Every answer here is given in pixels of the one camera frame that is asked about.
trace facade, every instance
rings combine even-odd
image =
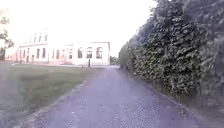
[[[109,42],[74,42],[65,45],[62,38],[47,29],[36,32],[18,46],[6,49],[5,60],[33,64],[73,64],[106,66],[110,64]]]

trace grass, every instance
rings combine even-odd
[[[0,63],[0,122],[19,120],[54,103],[103,69]]]
[[[99,70],[16,65],[11,67],[9,79],[18,82],[24,105],[33,112],[51,104]]]

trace path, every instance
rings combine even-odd
[[[36,128],[206,128],[118,69],[106,69],[36,117]]]

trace tree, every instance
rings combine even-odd
[[[110,56],[110,65],[116,65],[117,64],[117,58],[115,56]]]
[[[153,16],[122,48],[129,72],[154,80],[173,94],[194,92],[200,86],[206,31],[183,11],[181,2],[160,0]]]
[[[3,40],[4,43],[6,44],[6,47],[12,47],[14,46],[14,43],[12,42],[12,40],[9,38],[8,36],[8,30],[4,29],[3,26],[6,26],[9,24],[9,19],[5,16],[1,17],[1,15],[4,14],[5,10],[0,10],[0,40]],[[0,60],[4,59],[5,56],[5,48],[6,47],[2,47],[0,50]]]
[[[215,38],[224,34],[223,6],[224,0],[188,0],[184,11]]]

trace sky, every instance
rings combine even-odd
[[[153,0],[0,0],[11,11],[16,42],[31,31],[54,28],[68,40],[111,42],[111,55],[134,35],[150,15]]]

